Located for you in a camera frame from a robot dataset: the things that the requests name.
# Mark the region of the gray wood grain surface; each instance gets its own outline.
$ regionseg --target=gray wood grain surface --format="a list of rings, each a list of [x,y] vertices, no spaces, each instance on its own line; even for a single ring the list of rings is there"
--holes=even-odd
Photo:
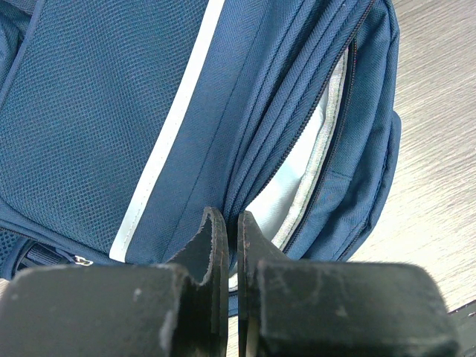
[[[476,0],[395,6],[399,166],[382,217],[353,260],[422,266],[455,309],[476,299]],[[237,355],[236,318],[228,355]]]

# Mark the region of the mesh pocket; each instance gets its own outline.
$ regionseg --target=mesh pocket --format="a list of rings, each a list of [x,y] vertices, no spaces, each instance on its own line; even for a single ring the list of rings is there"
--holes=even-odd
[[[107,253],[206,5],[46,1],[0,108],[2,199]]]
[[[0,270],[18,239],[19,236],[0,228]]]

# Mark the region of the reflective strip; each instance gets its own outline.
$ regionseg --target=reflective strip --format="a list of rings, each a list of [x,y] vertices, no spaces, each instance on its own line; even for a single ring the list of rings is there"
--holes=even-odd
[[[167,156],[179,132],[185,113],[187,112],[200,72],[202,71],[208,49],[215,33],[216,25],[222,12],[225,0],[209,0],[207,9],[200,25],[199,34],[193,45],[184,76],[181,79],[176,96],[170,107],[155,146],[146,163],[141,178],[135,188],[129,207],[112,243],[109,257],[119,262],[126,261],[126,253],[135,229],[149,201],[152,189],[165,165]]]

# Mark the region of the fabric seam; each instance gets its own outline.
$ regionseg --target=fabric seam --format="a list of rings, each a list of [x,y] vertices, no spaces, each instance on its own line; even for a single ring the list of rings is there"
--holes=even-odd
[[[343,173],[338,173],[334,170],[330,170],[330,173],[332,173],[336,177],[339,177],[340,179],[352,180],[351,175],[344,175]]]
[[[27,33],[25,34],[25,38],[24,38],[24,41],[22,43],[22,45],[20,46],[20,49],[19,49],[19,52],[18,54],[16,55],[16,58],[15,60],[13,61],[13,64],[8,72],[8,75],[7,75],[7,79],[5,80],[5,83],[7,84],[6,87],[4,87],[4,90],[0,91],[1,92],[1,98],[0,98],[0,111],[3,109],[4,105],[5,105],[5,102],[7,101],[8,99],[8,96],[9,96],[9,93],[10,93],[10,90],[12,89],[12,87],[16,84],[16,81],[17,81],[17,75],[19,73],[19,69],[22,65],[22,63],[25,61],[25,57],[29,54],[30,52],[30,45],[32,43],[32,41],[34,40],[34,37],[35,37],[35,34],[38,30],[38,27],[40,25],[40,22],[42,20],[42,15],[45,11],[45,8],[46,6],[48,5],[48,0],[38,0],[36,5],[35,5],[35,9],[33,11],[33,15],[31,17],[31,20],[30,20],[30,23],[28,24],[28,29],[27,29]],[[27,216],[26,214],[23,214],[23,212],[21,212],[20,210],[14,208],[8,200],[6,200],[5,197],[2,197],[0,196],[0,200],[6,205],[8,206],[12,211],[16,212],[18,215],[20,215],[21,217],[29,220],[29,221],[32,221],[33,223],[37,224],[37,225],[40,225],[42,227],[44,227],[45,229],[47,229],[48,231],[51,231],[55,234],[58,234],[59,236],[61,236],[64,240],[66,241],[72,241],[74,243],[78,243],[78,244],[82,244],[82,243],[79,243],[77,242],[76,240],[66,236],[65,234],[61,234],[60,232],[57,232],[55,231],[54,229],[52,228],[49,228],[49,227],[46,227],[44,226],[42,223],[40,222],[37,222],[36,220],[34,219],[31,219],[29,216]],[[89,245],[84,245],[85,247],[87,247],[88,249],[91,249],[95,252],[97,252],[98,254],[101,254],[103,255],[104,257],[107,257],[107,254],[105,254],[104,252],[102,251],[98,251],[96,248],[92,248],[90,247]]]
[[[211,19],[208,18],[208,16],[212,16],[213,12],[216,10],[214,7],[219,6],[217,17],[212,17]],[[167,162],[167,157],[170,154],[173,144],[177,138],[177,135],[179,134],[180,127],[185,119],[185,116],[187,115],[187,110],[188,106],[190,105],[191,98],[193,96],[193,91],[195,90],[196,84],[199,81],[200,75],[202,73],[203,65],[205,64],[205,61],[207,59],[208,51],[210,50],[211,43],[213,41],[213,37],[216,31],[216,27],[218,26],[219,19],[222,14],[222,9],[224,6],[224,0],[216,0],[216,3],[211,4],[211,1],[208,2],[207,7],[205,8],[205,12],[202,18],[202,22],[200,24],[198,33],[196,35],[196,40],[193,45],[192,51],[190,52],[190,57],[188,59],[187,66],[185,67],[184,73],[182,74],[182,79],[181,82],[178,86],[176,96],[174,98],[174,101],[169,109],[169,113],[167,114],[166,120],[164,122],[164,125],[162,126],[161,132],[158,135],[157,140],[155,141],[154,147],[152,149],[152,152],[149,155],[149,158],[147,160],[146,166],[143,168],[141,177],[139,178],[139,181],[135,187],[135,191],[132,195],[132,198],[129,202],[129,207],[127,208],[123,221],[118,229],[118,232],[116,234],[116,237],[114,238],[111,248],[109,249],[109,257],[115,260],[120,260],[125,262],[126,260],[126,255],[127,251],[129,249],[130,243],[132,241],[132,238],[134,236],[135,229],[138,227],[138,222],[140,222],[142,215],[144,214],[144,210],[147,206],[147,203],[149,201],[150,196],[152,195],[152,188],[155,186],[157,183],[157,180],[161,174],[161,171],[163,170],[166,162]],[[208,29],[206,29],[207,22],[206,21],[213,21],[213,32],[211,33],[211,38],[210,42],[208,42]],[[206,42],[206,51],[204,53],[200,53],[201,49],[197,47],[197,41],[199,40],[207,40]],[[198,73],[194,73],[194,68],[189,67],[190,66],[190,60],[198,60],[200,63],[200,69]],[[184,86],[184,84],[187,84],[192,87],[192,92],[188,92],[189,87]],[[186,108],[184,109],[183,114],[181,113],[181,110],[178,109],[180,106],[177,105],[177,98],[179,100],[187,100],[188,103],[186,104]],[[167,126],[167,119],[173,119],[172,121],[168,121],[168,124],[170,126]],[[161,136],[164,133],[167,133],[167,130],[169,130],[169,135],[168,136]],[[163,142],[161,142],[162,147],[166,149],[166,154],[164,155],[160,150],[156,150],[158,148],[158,143],[163,138]],[[149,165],[151,158],[159,159],[158,160],[158,165],[161,166],[159,170],[149,170],[150,172],[146,172],[146,169],[150,168],[151,166]],[[144,173],[148,174],[148,178],[144,179],[144,181],[147,183],[144,185],[144,187],[141,187],[141,180],[143,178]],[[124,222],[126,222],[127,215],[129,213],[129,209],[131,208],[131,205],[133,205],[133,202],[135,199],[135,194],[137,190],[141,188],[143,191],[141,196],[140,196],[140,205],[138,208],[134,208],[136,210],[136,213],[134,215],[134,219],[130,224],[128,224],[129,229],[127,230],[126,234],[123,236],[121,234],[121,229],[123,227]]]
[[[317,67],[316,67],[316,69],[315,69],[315,71],[314,71],[314,74],[312,75],[311,79],[309,80],[309,82],[308,82],[306,88],[305,88],[304,91],[303,91],[303,94],[300,96],[300,98],[299,98],[297,104],[295,105],[295,108],[293,109],[293,112],[292,112],[291,115],[290,115],[291,118],[295,115],[296,108],[299,107],[300,102],[302,101],[303,97],[308,93],[310,83],[315,79],[315,74],[316,74],[316,73],[318,72],[318,70],[320,69],[320,67],[321,67],[321,65],[322,65],[322,62],[324,61],[324,58],[327,57],[327,54],[329,53],[330,49],[332,48],[332,45],[334,44],[334,42],[336,41],[336,39],[337,39],[337,38],[339,37],[339,35],[341,34],[342,28],[346,25],[348,19],[349,19],[350,16],[352,15],[352,11],[356,8],[357,4],[358,4],[358,1],[356,2],[356,5],[351,9],[351,11],[350,11],[349,15],[347,15],[346,19],[342,22],[342,25],[340,26],[338,32],[337,32],[336,35],[334,36],[334,39],[332,39],[332,41],[331,41],[331,43],[329,44],[328,48],[327,48],[326,51],[324,52],[324,55],[321,57],[321,60],[319,61],[318,65],[317,65]],[[319,45],[319,41],[317,41],[316,46],[312,49],[312,51],[315,51],[315,49],[317,48],[318,45]],[[310,61],[310,57],[309,57],[308,60],[306,61],[304,67],[309,64],[309,61]],[[290,95],[289,95],[289,96],[286,98],[286,100],[284,101],[284,104],[282,105],[282,107],[281,107],[279,113],[277,114],[277,117],[279,117],[279,116],[281,115],[282,111],[284,110],[284,108],[285,108],[285,106],[286,106],[286,103],[288,102],[289,98],[291,97],[292,92],[295,90],[295,87],[296,87],[296,85],[297,85],[297,81],[299,80],[299,78],[300,78],[301,75],[302,75],[302,72],[300,73],[300,75],[299,75],[298,78],[296,79],[296,83],[293,85]],[[274,123],[274,124],[271,126],[271,128],[270,128],[270,130],[268,131],[268,133],[266,134],[266,137],[264,138],[263,142],[265,142],[265,141],[268,139],[268,136],[271,134],[271,131],[273,130],[275,124],[276,124],[276,123]],[[278,142],[279,142],[279,140],[282,138],[282,134],[283,134],[283,133],[281,133],[280,137],[278,138]],[[271,152],[267,155],[265,161],[269,159],[269,156],[271,155]],[[259,154],[260,154],[260,151],[258,151],[257,154],[253,157],[253,161],[252,161],[252,163],[248,166],[248,169],[247,169],[246,174],[249,173],[250,169],[252,168],[252,166],[253,166],[254,162],[256,161],[257,156],[258,156]],[[251,184],[251,186],[254,185],[254,183],[256,182],[256,179],[257,179],[257,177],[255,178],[255,180],[253,181],[253,183]]]
[[[261,81],[261,84],[260,84],[260,89],[258,90],[258,93],[257,93],[256,97],[255,97],[254,100],[253,100],[253,104],[252,104],[252,106],[251,106],[250,115],[246,118],[246,123],[249,123],[250,117],[252,117],[253,114],[254,114],[254,111],[255,111],[255,108],[256,108],[256,104],[257,104],[258,99],[260,98],[261,92],[262,92],[262,90],[263,90],[263,88],[264,88],[266,78],[268,77],[269,72],[270,72],[270,70],[271,70],[271,67],[273,66],[274,61],[276,60],[276,56],[277,56],[277,54],[279,53],[281,47],[283,46],[283,42],[284,42],[284,40],[286,39],[286,37],[287,37],[287,35],[288,35],[288,33],[289,33],[289,30],[291,29],[292,25],[295,23],[295,21],[296,21],[296,16],[298,16],[299,11],[300,11],[300,9],[302,8],[302,6],[303,6],[303,4],[304,4],[305,1],[306,1],[306,0],[303,0],[303,1],[300,3],[300,6],[299,6],[299,8],[297,9],[297,11],[296,11],[294,17],[292,18],[291,22],[289,23],[289,26],[287,27],[286,32],[285,32],[284,35],[283,35],[283,38],[280,40],[280,43],[279,43],[279,45],[277,46],[276,51],[275,51],[274,54],[273,54],[273,57],[272,57],[271,60],[269,61],[269,65],[267,66],[267,69],[266,69],[265,74],[264,74],[264,76],[263,76],[263,80]],[[263,23],[264,18],[265,18],[265,14],[263,15],[263,18],[261,19],[260,28],[261,28],[261,24]],[[241,147],[242,147],[243,139],[244,139],[244,137],[242,136],[242,137],[241,137],[241,140],[239,141],[238,150],[237,150],[237,155],[236,155],[236,157],[235,157],[235,159],[234,159],[234,163],[237,162],[237,158],[238,158],[238,155],[239,155],[239,151],[240,151],[240,149],[241,149]]]
[[[258,36],[258,33],[260,32],[260,28],[261,28],[261,26],[262,26],[262,24],[263,24],[264,18],[265,18],[265,14],[263,14],[263,17],[261,18],[261,21],[260,21],[260,26],[259,26],[257,32],[254,34],[253,41],[252,41],[252,43],[251,43],[250,48],[248,49],[248,53],[246,54],[246,58],[245,58],[245,60],[243,61],[242,67],[241,67],[241,69],[239,70],[239,74],[238,74],[238,77],[237,77],[237,78],[240,78],[241,75],[242,75],[242,72],[243,72],[243,69],[244,69],[244,67],[245,67],[245,64],[246,64],[246,62],[247,62],[247,60],[248,60],[249,54],[251,53],[251,48],[253,47],[253,44],[254,44],[254,42],[256,41],[256,38],[257,38],[257,36]],[[213,146],[213,142],[215,141],[216,134],[217,134],[217,132],[219,131],[220,126],[222,125],[223,118],[224,118],[225,113],[226,113],[227,108],[228,108],[228,104],[230,103],[231,97],[233,96],[233,94],[234,94],[234,92],[235,92],[235,89],[236,89],[236,87],[237,87],[237,82],[238,82],[238,81],[235,82],[234,87],[233,87],[233,89],[231,90],[230,95],[228,96],[227,103],[225,104],[225,108],[224,108],[223,113],[222,113],[222,116],[221,116],[221,118],[220,118],[220,120],[219,120],[219,124],[218,124],[218,126],[216,127],[215,133],[213,134],[213,137],[212,137],[212,139],[211,139],[210,146],[208,147],[207,153],[205,154],[205,157],[204,157],[204,159],[203,159],[202,165],[201,165],[201,167],[200,167],[200,171],[199,171],[198,175],[196,176],[195,182],[193,183],[192,190],[190,191],[190,195],[188,196],[188,199],[187,199],[187,202],[185,203],[184,209],[183,209],[183,211],[182,211],[182,213],[181,213],[181,215],[180,215],[180,218],[179,218],[178,221],[177,221],[176,226],[175,226],[174,229],[173,229],[173,233],[172,233],[172,235],[171,235],[171,237],[170,237],[170,239],[169,239],[169,241],[168,241],[168,243],[167,243],[167,247],[164,249],[164,253],[163,253],[162,256],[161,256],[160,261],[162,261],[162,260],[164,259],[164,255],[167,253],[167,251],[168,251],[168,249],[169,249],[169,246],[170,246],[170,243],[171,243],[171,241],[172,241],[172,238],[173,238],[173,237],[175,236],[175,234],[176,234],[177,227],[179,226],[180,222],[181,222],[182,219],[183,219],[184,212],[187,210],[187,207],[188,207],[188,205],[189,205],[189,203],[190,203],[190,198],[191,198],[191,196],[193,195],[193,192],[195,191],[196,183],[198,182],[198,180],[199,180],[199,178],[200,178],[200,176],[201,176],[201,174],[202,174],[203,167],[204,167],[204,165],[205,165],[205,162],[207,161],[208,154],[209,154],[209,152],[210,152],[211,147]]]
[[[306,196],[304,198],[304,202],[303,202],[303,205],[300,207],[300,210],[299,210],[299,213],[298,215],[295,217],[295,221],[293,222],[291,228],[289,229],[289,232],[287,233],[284,241],[280,244],[280,246],[278,247],[280,250],[283,250],[284,247],[287,245],[287,243],[289,242],[289,240],[291,239],[292,237],[292,234],[295,232],[295,229],[296,227],[299,225],[299,222],[302,220],[303,216],[304,216],[304,213],[306,212],[306,210],[308,209],[309,207],[309,202],[310,202],[310,198],[312,196],[312,193],[314,192],[315,188],[316,188],[316,185],[317,185],[317,181],[319,179],[319,176],[321,175],[322,173],[322,169],[323,169],[323,163],[324,163],[324,160],[325,160],[325,157],[327,155],[327,152],[329,151],[329,145],[330,145],[330,141],[332,140],[332,137],[334,135],[334,131],[335,131],[335,127],[336,127],[336,124],[337,124],[337,120],[338,120],[338,116],[339,116],[339,109],[340,109],[340,105],[341,105],[341,102],[342,102],[342,99],[343,99],[343,96],[344,96],[344,84],[345,84],[345,80],[346,80],[346,74],[347,74],[347,56],[344,52],[343,54],[343,57],[342,58],[343,60],[345,60],[346,63],[343,63],[343,72],[341,73],[341,78],[339,80],[339,84],[338,84],[338,91],[340,92],[339,96],[341,97],[340,100],[338,101],[338,105],[336,106],[335,108],[335,114],[333,116],[333,119],[332,119],[332,129],[331,131],[329,132],[330,135],[327,136],[327,139],[324,143],[326,149],[324,149],[323,151],[323,155],[319,158],[319,162],[318,162],[318,165],[317,165],[317,171],[316,171],[316,174],[315,174],[315,177],[312,178],[312,183],[311,185],[309,186],[309,190],[308,192],[306,193]]]
[[[388,24],[388,27],[389,27],[389,31],[390,33],[392,33],[392,27],[391,27],[391,23],[390,23],[390,8],[388,7],[386,1],[384,1],[386,7],[387,7],[387,11],[389,13],[389,24]],[[391,37],[391,40],[390,40],[390,43],[389,43],[389,48],[391,47],[391,45],[395,42],[395,33],[393,32],[393,36]],[[386,56],[386,61],[385,61],[385,70],[387,69],[388,67],[388,54],[389,54],[390,51],[387,52],[387,56]],[[355,225],[349,232],[349,234],[347,235],[347,238],[344,240],[344,242],[341,244],[341,246],[339,247],[339,249],[336,251],[336,253],[332,256],[332,259],[334,260],[335,257],[338,255],[338,252],[342,249],[342,247],[344,247],[345,245],[345,242],[350,238],[352,232],[359,226],[359,225],[362,225],[362,227],[358,230],[357,234],[355,235],[355,238],[358,239],[358,236],[360,235],[360,233],[368,226],[369,224],[369,221],[370,221],[370,213],[372,212],[372,209],[375,207],[375,203],[376,203],[376,200],[377,200],[377,196],[380,192],[380,188],[382,186],[382,181],[383,181],[383,177],[384,177],[384,174],[385,174],[385,170],[387,169],[387,157],[388,157],[388,147],[390,145],[390,135],[391,135],[391,127],[392,127],[392,124],[390,125],[390,131],[389,131],[389,136],[388,136],[388,140],[389,142],[387,143],[387,149],[385,151],[385,156],[384,156],[384,162],[383,162],[383,167],[382,167],[382,173],[380,175],[380,180],[379,180],[379,184],[377,185],[377,189],[376,189],[376,192],[375,192],[375,195],[373,197],[373,200],[372,200],[372,205],[370,206],[367,214],[366,214],[366,217],[365,219],[361,220],[360,223],[358,223],[357,225]]]

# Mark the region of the blue backpack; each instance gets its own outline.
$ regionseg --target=blue backpack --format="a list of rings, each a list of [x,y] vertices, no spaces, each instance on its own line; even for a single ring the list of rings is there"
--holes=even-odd
[[[244,210],[293,259],[345,260],[375,226],[390,0],[7,0],[0,22],[1,277],[167,262],[206,206],[232,257]]]

